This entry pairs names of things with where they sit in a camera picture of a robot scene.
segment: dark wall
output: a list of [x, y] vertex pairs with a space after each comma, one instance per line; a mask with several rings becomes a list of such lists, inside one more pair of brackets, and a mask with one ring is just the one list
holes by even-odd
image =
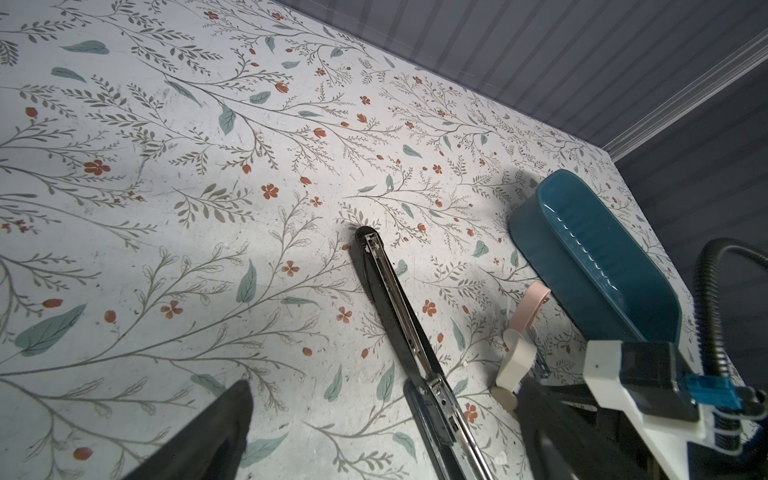
[[[768, 62], [617, 163], [688, 287], [703, 245], [734, 237], [768, 250]], [[727, 351], [768, 389], [768, 273], [721, 264]]]
[[281, 0], [598, 146], [768, 25], [764, 0]]

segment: floral pattern surface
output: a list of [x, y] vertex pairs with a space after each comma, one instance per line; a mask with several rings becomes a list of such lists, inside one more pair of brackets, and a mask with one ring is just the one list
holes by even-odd
[[[690, 294], [596, 147], [264, 0], [4, 9], [5, 477], [117, 480], [245, 379], [238, 478], [434, 478], [351, 265], [370, 225], [494, 475], [530, 478], [488, 387], [536, 279], [506, 218], [559, 168], [671, 281], [698, 362]], [[536, 326], [549, 381], [577, 381], [556, 301]]]

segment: teal leaf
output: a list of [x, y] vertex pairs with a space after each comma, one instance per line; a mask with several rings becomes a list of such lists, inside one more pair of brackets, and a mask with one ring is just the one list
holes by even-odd
[[250, 96], [250, 103], [252, 103], [252, 104], [262, 104], [265, 101], [270, 99], [270, 95], [271, 94], [272, 94], [272, 92], [270, 92], [270, 91], [262, 91], [262, 92], [259, 92], [259, 93], [255, 94], [255, 95], [251, 95]]
[[98, 40], [87, 40], [67, 47], [62, 47], [66, 51], [74, 51], [77, 53], [95, 53], [99, 55], [106, 55], [109, 53], [109, 48]]
[[240, 460], [240, 466], [247, 467], [254, 463], [261, 462], [266, 457], [270, 456], [270, 454], [283, 443], [283, 440], [285, 440], [287, 436], [288, 434], [285, 434], [276, 439], [258, 439], [254, 442], [250, 442], [246, 445], [245, 452], [243, 452], [243, 459]]
[[453, 394], [458, 395], [467, 388], [467, 379], [459, 380], [455, 387], [453, 387]]
[[475, 252], [472, 254], [472, 256], [482, 257], [486, 253], [488, 253], [488, 245], [486, 245], [484, 241], [478, 240], [478, 242], [475, 244]]
[[23, 356], [40, 355], [58, 342], [76, 324], [83, 310], [85, 305], [79, 305], [66, 313], [37, 322], [19, 333], [13, 343], [22, 349]]
[[400, 260], [397, 263], [397, 268], [395, 268], [395, 275], [401, 276], [407, 271], [408, 271], [408, 264], [406, 263], [405, 260]]
[[462, 333], [461, 329], [459, 329], [458, 325], [456, 325], [456, 322], [453, 320], [451, 321], [453, 322], [453, 336], [456, 337], [456, 346], [458, 347], [459, 352], [463, 352], [464, 347], [466, 346], [464, 334]]
[[192, 375], [190, 380], [213, 393], [215, 397], [218, 397], [227, 391], [227, 387], [221, 385], [214, 377], [207, 373], [204, 375]]
[[402, 209], [406, 211], [406, 213], [408, 214], [409, 217], [411, 217], [411, 218], [414, 217], [413, 216], [413, 210], [411, 210], [411, 207], [408, 204], [402, 204], [402, 205], [400, 205], [400, 207], [402, 207]]
[[53, 67], [53, 69], [51, 70], [51, 75], [56, 75], [57, 77], [71, 78], [73, 80], [79, 80], [83, 83], [87, 83], [83, 77], [74, 73], [69, 68]]
[[395, 385], [395, 363], [384, 372], [376, 387], [376, 398], [382, 402], [388, 402], [392, 396], [392, 387]]
[[194, 97], [194, 95], [192, 95], [192, 92], [190, 92], [186, 88], [182, 87], [181, 85], [179, 85], [175, 81], [166, 80], [165, 83], [169, 84], [171, 87], [174, 88], [175, 91], [179, 92], [184, 97], [187, 97], [190, 100], [192, 100], [193, 102], [195, 102], [196, 104], [200, 105], [200, 102], [197, 101], [197, 99]]
[[406, 155], [410, 155], [411, 157], [423, 158], [419, 152], [413, 150], [411, 147], [405, 144], [402, 146], [402, 152]]
[[336, 398], [339, 396], [339, 393], [341, 392], [341, 385], [342, 385], [342, 378], [341, 378], [341, 365], [339, 365], [339, 371], [336, 372], [336, 376], [333, 377], [333, 381], [330, 385], [328, 385], [328, 388], [326, 389], [325, 394], [323, 394], [323, 398], [328, 400], [329, 402], [332, 402], [333, 400], [336, 400]]
[[240, 287], [237, 289], [237, 298], [239, 303], [248, 303], [256, 296], [256, 269], [253, 262], [248, 260], [248, 271], [240, 280]]
[[221, 131], [224, 132], [225, 135], [230, 133], [232, 131], [232, 128], [234, 128], [235, 118], [237, 118], [237, 115], [235, 115], [235, 112], [233, 112], [225, 104], [221, 104], [221, 115], [219, 115], [219, 126], [221, 127]]
[[403, 432], [397, 432], [392, 434], [392, 440], [402, 445], [406, 452], [408, 452], [408, 455], [411, 455], [416, 460], [416, 446], [413, 444], [411, 437]]
[[283, 305], [306, 305], [307, 303], [314, 303], [317, 305], [317, 302], [313, 300], [308, 300], [306, 298], [299, 298], [298, 296], [287, 296], [284, 299], [280, 301]]

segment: blue plastic bin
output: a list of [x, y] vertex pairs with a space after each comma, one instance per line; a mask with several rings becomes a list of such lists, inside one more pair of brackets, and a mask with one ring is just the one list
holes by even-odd
[[509, 233], [586, 339], [677, 343], [672, 286], [576, 175], [542, 181], [509, 217]]

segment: red flower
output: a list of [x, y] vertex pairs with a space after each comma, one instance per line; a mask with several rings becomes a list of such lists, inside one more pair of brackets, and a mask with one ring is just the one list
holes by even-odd
[[435, 302], [430, 302], [429, 300], [426, 300], [424, 302], [424, 306], [422, 307], [422, 312], [426, 313], [429, 316], [435, 315], [437, 313], [437, 309], [435, 308]]
[[93, 175], [101, 175], [102, 172], [108, 172], [109, 170], [111, 170], [109, 168], [109, 165], [104, 165], [101, 162], [101, 160], [85, 162], [83, 164], [83, 167], [85, 167], [86, 174], [93, 174]]
[[72, 452], [72, 456], [74, 457], [75, 460], [81, 460], [83, 462], [85, 460], [88, 460], [93, 454], [94, 454], [94, 451], [88, 447], [80, 447], [78, 449], [75, 449], [74, 452]]
[[341, 314], [336, 315], [336, 321], [337, 322], [343, 321], [344, 323], [349, 323], [349, 319], [352, 318], [352, 312], [351, 311], [347, 312], [346, 310], [344, 310], [343, 306], [339, 307], [339, 311], [341, 312]]
[[264, 192], [264, 198], [269, 200], [270, 198], [277, 198], [277, 192], [280, 191], [279, 188], [275, 187], [272, 184], [267, 184], [266, 186], [262, 185], [261, 190]]
[[470, 423], [475, 423], [475, 419], [478, 418], [477, 407], [467, 404], [467, 409], [464, 412], [464, 420]]
[[299, 267], [293, 266], [293, 260], [288, 260], [288, 266], [283, 267], [283, 272], [288, 273], [288, 276], [293, 276], [293, 274], [298, 271]]
[[179, 303], [178, 303], [177, 300], [171, 300], [170, 301], [170, 306], [164, 305], [164, 306], [160, 307], [160, 311], [165, 313], [165, 318], [172, 319], [172, 318], [174, 318], [174, 314], [175, 315], [181, 315], [181, 313], [183, 312], [182, 309], [176, 307], [176, 305], [178, 305], [178, 304]]
[[57, 306], [61, 306], [61, 304], [64, 303], [64, 300], [59, 298], [49, 298], [48, 300], [43, 302], [43, 306], [45, 308], [56, 308]]

